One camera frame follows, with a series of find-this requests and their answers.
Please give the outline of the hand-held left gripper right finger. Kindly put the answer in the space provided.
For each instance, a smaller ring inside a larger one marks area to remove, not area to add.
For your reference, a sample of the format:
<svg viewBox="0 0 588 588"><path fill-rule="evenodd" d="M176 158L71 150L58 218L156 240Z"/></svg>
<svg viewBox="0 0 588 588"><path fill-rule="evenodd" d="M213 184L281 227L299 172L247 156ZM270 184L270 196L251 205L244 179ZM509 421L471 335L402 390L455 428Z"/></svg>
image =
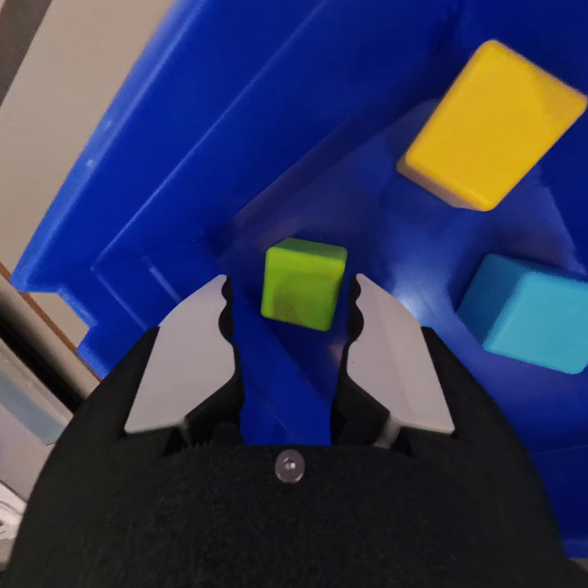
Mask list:
<svg viewBox="0 0 588 588"><path fill-rule="evenodd" d="M419 321L358 273L332 401L332 445L390 448L403 429L450 436L455 426Z"/></svg>

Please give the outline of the light blue cube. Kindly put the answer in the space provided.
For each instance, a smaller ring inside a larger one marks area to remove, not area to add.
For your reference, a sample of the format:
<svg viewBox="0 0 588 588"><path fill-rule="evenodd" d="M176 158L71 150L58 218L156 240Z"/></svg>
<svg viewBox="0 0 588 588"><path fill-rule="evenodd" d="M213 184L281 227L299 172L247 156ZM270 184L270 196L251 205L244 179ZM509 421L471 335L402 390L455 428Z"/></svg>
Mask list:
<svg viewBox="0 0 588 588"><path fill-rule="evenodd" d="M587 368L587 277L486 255L456 314L483 349L570 375Z"/></svg>

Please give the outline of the green cube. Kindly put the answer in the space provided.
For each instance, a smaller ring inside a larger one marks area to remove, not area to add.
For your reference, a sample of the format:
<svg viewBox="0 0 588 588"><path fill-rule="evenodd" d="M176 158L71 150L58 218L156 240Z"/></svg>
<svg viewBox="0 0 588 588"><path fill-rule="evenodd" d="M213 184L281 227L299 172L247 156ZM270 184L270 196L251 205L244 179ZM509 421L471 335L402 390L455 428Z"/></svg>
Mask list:
<svg viewBox="0 0 588 588"><path fill-rule="evenodd" d="M345 247L287 238L265 258L261 315L266 319L328 332L346 268Z"/></svg>

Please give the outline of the yellow cube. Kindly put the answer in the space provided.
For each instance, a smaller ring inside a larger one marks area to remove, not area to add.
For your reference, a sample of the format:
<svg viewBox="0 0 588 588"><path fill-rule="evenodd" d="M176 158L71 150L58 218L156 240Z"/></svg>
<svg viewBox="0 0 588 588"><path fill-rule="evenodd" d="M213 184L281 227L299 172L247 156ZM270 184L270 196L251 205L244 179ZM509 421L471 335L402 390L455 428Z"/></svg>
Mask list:
<svg viewBox="0 0 588 588"><path fill-rule="evenodd" d="M488 40L468 60L396 169L452 207L487 212L586 108L585 94Z"/></svg>

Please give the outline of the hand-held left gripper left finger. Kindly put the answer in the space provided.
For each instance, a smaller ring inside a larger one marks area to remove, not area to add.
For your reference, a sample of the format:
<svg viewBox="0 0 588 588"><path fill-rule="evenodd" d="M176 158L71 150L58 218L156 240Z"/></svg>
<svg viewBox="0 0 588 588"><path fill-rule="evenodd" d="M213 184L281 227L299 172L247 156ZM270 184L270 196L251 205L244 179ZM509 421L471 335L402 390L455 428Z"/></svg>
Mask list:
<svg viewBox="0 0 588 588"><path fill-rule="evenodd" d="M232 309L231 279L218 275L160 322L125 433L211 435L225 422L239 429L245 391Z"/></svg>

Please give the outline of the blue plastic bin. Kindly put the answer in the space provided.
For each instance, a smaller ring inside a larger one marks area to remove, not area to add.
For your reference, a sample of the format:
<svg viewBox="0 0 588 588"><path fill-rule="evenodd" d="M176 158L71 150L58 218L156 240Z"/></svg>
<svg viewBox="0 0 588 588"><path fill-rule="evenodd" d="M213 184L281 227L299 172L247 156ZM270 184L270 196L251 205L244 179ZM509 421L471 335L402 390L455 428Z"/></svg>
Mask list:
<svg viewBox="0 0 588 588"><path fill-rule="evenodd" d="M587 557L587 371L488 353L456 315L483 258L587 275L587 113L489 212L396 172L474 51L498 40L587 94L587 1L178 1L136 61L13 278L87 324L106 376L147 328L224 273L243 436L326 445L364 273L431 327L532 454L569 557ZM269 247L345 247L328 332L261 315Z"/></svg>

